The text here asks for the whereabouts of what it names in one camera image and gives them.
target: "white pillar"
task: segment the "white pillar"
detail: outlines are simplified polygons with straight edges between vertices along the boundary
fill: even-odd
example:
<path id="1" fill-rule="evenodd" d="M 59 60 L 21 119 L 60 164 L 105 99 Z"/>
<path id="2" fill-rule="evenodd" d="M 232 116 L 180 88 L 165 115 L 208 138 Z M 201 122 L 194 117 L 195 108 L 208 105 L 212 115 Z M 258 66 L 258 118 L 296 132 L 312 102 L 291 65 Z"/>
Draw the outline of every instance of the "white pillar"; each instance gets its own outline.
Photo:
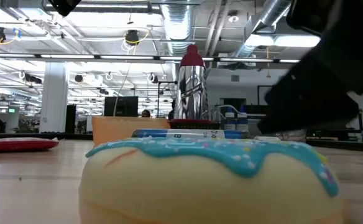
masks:
<path id="1" fill-rule="evenodd" d="M 19 107 L 9 107 L 9 110 L 7 112 L 6 120 L 6 133 L 12 134 L 16 133 L 13 131 L 13 128 L 19 127 L 19 118 L 20 118 L 20 108 Z"/>
<path id="2" fill-rule="evenodd" d="M 68 72 L 65 63 L 46 63 L 39 132 L 64 132 Z"/>

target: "speaker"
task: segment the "speaker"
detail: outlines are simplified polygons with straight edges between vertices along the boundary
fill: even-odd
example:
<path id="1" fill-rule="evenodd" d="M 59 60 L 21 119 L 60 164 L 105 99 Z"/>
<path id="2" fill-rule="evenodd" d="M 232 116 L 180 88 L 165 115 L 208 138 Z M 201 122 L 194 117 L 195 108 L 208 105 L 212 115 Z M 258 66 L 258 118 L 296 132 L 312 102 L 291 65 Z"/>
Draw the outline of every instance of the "speaker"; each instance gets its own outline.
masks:
<path id="1" fill-rule="evenodd" d="M 76 105 L 67 105 L 67 116 L 65 117 L 65 132 L 75 133 Z"/>

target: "computer monitor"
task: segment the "computer monitor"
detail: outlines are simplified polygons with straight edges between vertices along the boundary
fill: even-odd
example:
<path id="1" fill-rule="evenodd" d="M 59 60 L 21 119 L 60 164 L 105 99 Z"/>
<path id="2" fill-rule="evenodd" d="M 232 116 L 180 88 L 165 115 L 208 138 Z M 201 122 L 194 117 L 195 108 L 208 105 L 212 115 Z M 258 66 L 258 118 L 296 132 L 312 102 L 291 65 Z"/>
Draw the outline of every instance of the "computer monitor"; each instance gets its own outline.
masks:
<path id="1" fill-rule="evenodd" d="M 113 116 L 115 102 L 117 100 L 116 96 L 106 97 L 104 100 L 104 115 Z M 117 110 L 115 116 L 128 116 L 137 117 L 139 107 L 139 97 L 138 96 L 120 96 L 117 102 Z"/>

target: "bottle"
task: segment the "bottle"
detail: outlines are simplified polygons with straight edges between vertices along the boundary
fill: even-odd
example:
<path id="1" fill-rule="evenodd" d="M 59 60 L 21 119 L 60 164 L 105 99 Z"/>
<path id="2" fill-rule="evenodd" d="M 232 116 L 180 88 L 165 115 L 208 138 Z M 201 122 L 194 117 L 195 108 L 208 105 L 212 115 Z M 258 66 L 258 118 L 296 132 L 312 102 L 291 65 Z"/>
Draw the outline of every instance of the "bottle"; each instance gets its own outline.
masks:
<path id="1" fill-rule="evenodd" d="M 248 131 L 248 114 L 244 111 L 244 105 L 241 105 L 237 117 L 237 131 Z"/>
<path id="2" fill-rule="evenodd" d="M 226 113 L 226 122 L 224 124 L 224 130 L 235 131 L 236 130 L 236 119 L 235 114 L 232 112 L 232 109 L 229 108 Z"/>

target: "red cushion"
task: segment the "red cushion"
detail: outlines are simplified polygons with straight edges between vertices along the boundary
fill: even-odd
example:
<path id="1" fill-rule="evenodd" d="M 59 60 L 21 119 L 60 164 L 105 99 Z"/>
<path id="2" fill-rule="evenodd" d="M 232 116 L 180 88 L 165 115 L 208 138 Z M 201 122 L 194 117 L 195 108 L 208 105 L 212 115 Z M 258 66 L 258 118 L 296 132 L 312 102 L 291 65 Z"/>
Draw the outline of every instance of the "red cushion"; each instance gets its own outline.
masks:
<path id="1" fill-rule="evenodd" d="M 58 145 L 58 141 L 41 138 L 0 139 L 0 152 L 43 151 Z"/>

